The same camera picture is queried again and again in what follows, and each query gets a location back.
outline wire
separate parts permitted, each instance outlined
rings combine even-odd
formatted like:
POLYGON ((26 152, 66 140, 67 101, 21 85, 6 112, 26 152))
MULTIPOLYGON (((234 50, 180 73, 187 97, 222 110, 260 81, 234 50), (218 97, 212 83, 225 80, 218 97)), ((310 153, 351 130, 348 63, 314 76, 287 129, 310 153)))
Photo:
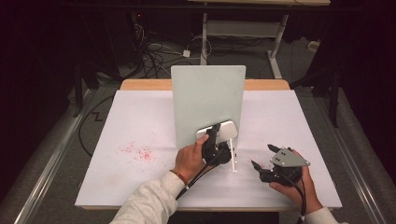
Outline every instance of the wire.
POLYGON ((212 52, 212 45, 210 44, 210 42, 209 42, 209 40, 208 39, 206 39, 206 38, 203 38, 203 37, 201 37, 201 36, 196 36, 195 38, 193 38, 192 40, 191 40, 191 42, 190 42, 190 44, 192 43, 192 41, 194 41, 194 40, 196 40, 196 39, 199 39, 199 38, 201 38, 201 39, 203 39, 203 40, 205 40, 208 44, 209 44, 209 53, 206 55, 206 57, 207 56, 209 56, 210 55, 210 53, 212 52))
POLYGON ((303 222, 303 217, 305 215, 306 212, 306 197, 305 197, 305 185, 304 185, 304 181, 303 179, 303 189, 304 189, 304 193, 301 191, 301 189, 293 182, 291 181, 286 175, 282 174, 281 172, 275 172, 277 175, 280 175, 282 178, 286 179, 289 183, 291 183, 291 185, 297 189, 298 193, 301 196, 301 200, 303 202, 302 206, 301 206, 301 212, 300 212, 300 218, 297 220, 297 224, 301 224, 303 222))
POLYGON ((208 163, 204 166, 204 168, 202 168, 202 169, 198 172, 198 174, 192 179, 192 181, 190 181, 190 183, 186 186, 186 188, 184 188, 184 189, 177 195, 176 200, 177 200, 178 198, 180 198, 181 196, 183 196, 183 194, 184 194, 189 188, 191 188, 191 187, 195 184, 195 182, 197 182, 203 175, 205 175, 207 172, 209 172, 209 171, 215 169, 216 167, 218 167, 218 165, 216 165, 216 166, 210 168, 210 170, 206 171, 206 168, 209 167, 210 165, 212 165, 212 164, 215 162, 215 160, 218 158, 218 156, 221 154, 221 152, 222 152, 223 150, 224 150, 224 149, 222 148, 222 149, 220 150, 220 152, 218 153, 218 155, 216 155, 210 162, 208 162, 208 163))
POLYGON ((82 120, 81 124, 78 127, 78 141, 82 146, 82 149, 84 149, 85 153, 87 153, 88 156, 92 157, 91 152, 88 151, 88 149, 84 146, 84 143, 82 142, 82 138, 81 138, 81 127, 84 124, 85 120, 87 119, 87 117, 93 112, 93 110, 95 110, 99 105, 101 105, 102 103, 104 103, 106 100, 111 99, 115 96, 111 95, 111 96, 107 96, 105 99, 103 99, 101 102, 99 102, 99 104, 97 104, 92 110, 90 110, 90 112, 88 112, 88 114, 85 116, 85 118, 82 120))

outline black cable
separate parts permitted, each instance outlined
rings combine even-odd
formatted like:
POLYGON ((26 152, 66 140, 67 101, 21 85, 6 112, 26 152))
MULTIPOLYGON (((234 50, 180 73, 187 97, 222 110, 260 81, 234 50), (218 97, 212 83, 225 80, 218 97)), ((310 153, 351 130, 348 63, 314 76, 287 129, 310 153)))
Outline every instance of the black cable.
POLYGON ((287 176, 285 176, 284 174, 282 174, 281 172, 276 172, 277 175, 281 176, 282 178, 286 179, 289 183, 291 183, 292 186, 294 186, 295 189, 297 189, 297 191, 299 192, 300 196, 301 196, 301 200, 303 201, 303 204, 301 206, 301 212, 300 212, 300 218, 297 220, 297 224, 301 224, 303 222, 303 217, 305 215, 306 212, 306 197, 305 197, 305 186, 304 186, 304 181, 303 181, 303 189, 304 189, 304 193, 301 191, 301 189, 293 182, 291 181, 287 176))
POLYGON ((88 156, 92 157, 91 152, 88 151, 87 148, 85 148, 84 143, 82 142, 82 138, 81 138, 81 127, 84 124, 85 120, 87 119, 87 117, 93 112, 93 110, 95 110, 99 105, 101 105, 102 103, 104 103, 106 100, 113 98, 115 95, 111 95, 111 96, 107 96, 105 99, 103 99, 101 102, 99 102, 99 104, 97 104, 92 110, 90 110, 90 112, 88 112, 88 114, 85 116, 85 118, 82 120, 81 124, 78 127, 78 141, 82 146, 82 149, 84 149, 85 153, 87 153, 88 156))
POLYGON ((222 150, 223 150, 223 148, 220 150, 220 152, 218 153, 218 155, 216 155, 210 162, 208 162, 208 163, 204 166, 204 168, 202 168, 202 169, 198 172, 198 174, 192 179, 192 181, 190 181, 190 183, 186 186, 186 188, 184 188, 184 189, 177 195, 176 200, 177 200, 178 198, 180 198, 181 196, 183 196, 183 194, 184 194, 189 188, 191 188, 191 187, 195 184, 195 182, 197 182, 203 175, 205 175, 207 172, 213 170, 214 168, 218 167, 218 166, 216 165, 216 166, 212 167, 210 170, 208 170, 208 171, 205 172, 206 168, 209 167, 210 165, 212 165, 212 164, 215 162, 215 160, 216 160, 216 159, 218 158, 218 156, 221 154, 222 150))

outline white table surface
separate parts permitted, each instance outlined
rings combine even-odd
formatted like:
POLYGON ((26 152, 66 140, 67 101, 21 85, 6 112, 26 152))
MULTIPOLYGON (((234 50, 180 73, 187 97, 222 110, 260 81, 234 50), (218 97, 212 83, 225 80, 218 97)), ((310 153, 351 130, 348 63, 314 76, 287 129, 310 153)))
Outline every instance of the white table surface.
MULTIPOLYGON (((142 183, 175 165, 171 91, 118 91, 94 151, 76 206, 119 208, 142 183)), ((294 91, 244 91, 237 173, 231 163, 204 175, 179 200, 178 210, 282 211, 291 201, 262 183, 250 160, 271 168, 267 144, 292 147, 311 162, 324 206, 341 202, 294 91)))

